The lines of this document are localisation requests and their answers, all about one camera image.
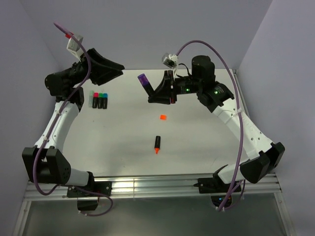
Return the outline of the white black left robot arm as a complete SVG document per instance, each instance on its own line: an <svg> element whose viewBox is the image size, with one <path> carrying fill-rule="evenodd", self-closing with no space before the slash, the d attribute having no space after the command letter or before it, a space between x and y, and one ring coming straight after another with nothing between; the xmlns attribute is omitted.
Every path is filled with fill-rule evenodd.
<svg viewBox="0 0 315 236"><path fill-rule="evenodd" d="M94 85L103 85L121 76L125 67L102 57L94 48L87 53L91 71L87 59L81 56L70 68L45 78L46 88L56 99L54 113L40 139L33 147L24 148L22 159L31 182L74 185L84 196L91 196L96 190L93 174L72 168L62 154L70 127L84 103L83 88L75 86L86 76Z"/></svg>

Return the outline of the pale green capped highlighter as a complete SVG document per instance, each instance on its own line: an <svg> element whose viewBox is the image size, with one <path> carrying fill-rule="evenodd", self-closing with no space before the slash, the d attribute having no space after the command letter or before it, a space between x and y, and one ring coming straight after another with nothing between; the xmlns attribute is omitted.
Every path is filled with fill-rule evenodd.
<svg viewBox="0 0 315 236"><path fill-rule="evenodd" d="M92 108L93 107L93 98L94 97L89 97L89 101L88 101L88 107Z"/></svg>

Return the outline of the black orange tip highlighter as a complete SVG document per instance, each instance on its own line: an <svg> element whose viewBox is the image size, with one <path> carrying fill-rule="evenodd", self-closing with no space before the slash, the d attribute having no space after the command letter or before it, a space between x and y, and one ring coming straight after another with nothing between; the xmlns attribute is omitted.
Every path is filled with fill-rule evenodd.
<svg viewBox="0 0 315 236"><path fill-rule="evenodd" d="M155 138L155 152L156 154L158 154L159 150L160 150L160 142L161 142L161 136L156 136Z"/></svg>

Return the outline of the purple pen cap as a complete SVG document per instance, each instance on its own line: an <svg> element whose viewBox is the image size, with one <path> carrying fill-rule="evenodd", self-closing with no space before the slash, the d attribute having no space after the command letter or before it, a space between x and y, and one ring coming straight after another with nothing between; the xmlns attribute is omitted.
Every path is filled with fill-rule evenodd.
<svg viewBox="0 0 315 236"><path fill-rule="evenodd" d="M137 76L140 84L145 87L145 86L148 86L149 85L149 80L147 79L146 75L143 73L143 74L140 74Z"/></svg>

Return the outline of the black blue tip highlighter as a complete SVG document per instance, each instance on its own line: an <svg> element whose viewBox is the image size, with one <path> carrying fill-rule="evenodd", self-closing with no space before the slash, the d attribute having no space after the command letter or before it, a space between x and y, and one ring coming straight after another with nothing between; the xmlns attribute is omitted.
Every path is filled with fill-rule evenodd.
<svg viewBox="0 0 315 236"><path fill-rule="evenodd" d="M103 98L103 105L102 105L102 108L103 108L103 109L107 109L107 106L108 106L108 98Z"/></svg>

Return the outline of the black purple tip highlighter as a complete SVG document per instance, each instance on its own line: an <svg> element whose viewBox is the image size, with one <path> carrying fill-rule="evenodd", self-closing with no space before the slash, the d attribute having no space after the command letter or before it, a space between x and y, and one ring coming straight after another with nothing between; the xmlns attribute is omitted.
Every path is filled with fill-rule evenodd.
<svg viewBox="0 0 315 236"><path fill-rule="evenodd" d="M143 86L143 88L144 88L144 90L146 91L146 93L147 93L147 95L148 95L149 97L154 96L155 91L154 91L154 89L152 88L152 86L151 86L150 83L145 84L145 85Z"/></svg>

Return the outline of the black green tip highlighter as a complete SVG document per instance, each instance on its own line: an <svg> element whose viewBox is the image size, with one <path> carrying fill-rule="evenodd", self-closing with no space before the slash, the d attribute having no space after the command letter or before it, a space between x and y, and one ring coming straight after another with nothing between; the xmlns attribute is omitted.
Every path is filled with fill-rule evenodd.
<svg viewBox="0 0 315 236"><path fill-rule="evenodd" d="M103 105L103 98L99 98L97 100L97 108L98 109L102 109L102 105Z"/></svg>

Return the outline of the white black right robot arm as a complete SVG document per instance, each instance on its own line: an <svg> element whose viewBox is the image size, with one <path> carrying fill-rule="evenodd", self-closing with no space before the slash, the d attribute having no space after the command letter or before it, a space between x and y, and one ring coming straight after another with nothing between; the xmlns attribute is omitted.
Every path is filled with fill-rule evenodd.
<svg viewBox="0 0 315 236"><path fill-rule="evenodd" d="M218 117L238 138L241 150L247 158L237 157L236 163L226 165L214 174L213 186L217 191L225 191L233 181L247 180L258 183L266 174L274 170L285 151L282 143L274 143L266 137L251 119L241 110L236 93L216 81L215 65L209 56L195 56L191 60L191 73L176 76L178 56L167 54L162 60L169 67L156 89L145 82L143 87L149 103L174 104L178 95L197 95L199 102Z"/></svg>

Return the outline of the black pink tip highlighter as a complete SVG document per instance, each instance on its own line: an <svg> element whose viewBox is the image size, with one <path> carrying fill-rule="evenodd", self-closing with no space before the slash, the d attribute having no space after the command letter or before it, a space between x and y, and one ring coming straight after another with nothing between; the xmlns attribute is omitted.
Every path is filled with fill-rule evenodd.
<svg viewBox="0 0 315 236"><path fill-rule="evenodd" d="M98 100L98 97L94 97L93 98L93 109L97 108L97 100Z"/></svg>

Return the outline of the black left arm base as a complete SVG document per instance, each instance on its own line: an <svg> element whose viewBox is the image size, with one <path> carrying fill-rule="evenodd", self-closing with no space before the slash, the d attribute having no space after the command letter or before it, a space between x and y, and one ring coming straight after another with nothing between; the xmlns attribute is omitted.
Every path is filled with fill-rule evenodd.
<svg viewBox="0 0 315 236"><path fill-rule="evenodd" d="M89 186L72 186L68 187L66 196L77 199L77 209L81 212L95 211L99 204L99 198L104 197L110 201L109 212L113 207L113 200L110 198L112 190L111 181L96 181Z"/></svg>

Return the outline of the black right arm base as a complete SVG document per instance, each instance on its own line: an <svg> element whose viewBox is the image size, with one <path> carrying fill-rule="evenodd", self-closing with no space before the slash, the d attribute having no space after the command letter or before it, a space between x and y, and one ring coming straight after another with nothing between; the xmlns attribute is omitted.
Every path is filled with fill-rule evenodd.
<svg viewBox="0 0 315 236"><path fill-rule="evenodd" d="M222 193L222 195L211 195L212 204L214 207L219 207L229 190L230 184L225 184L219 177L206 177L198 178L197 183L193 186L198 188L199 194Z"/></svg>

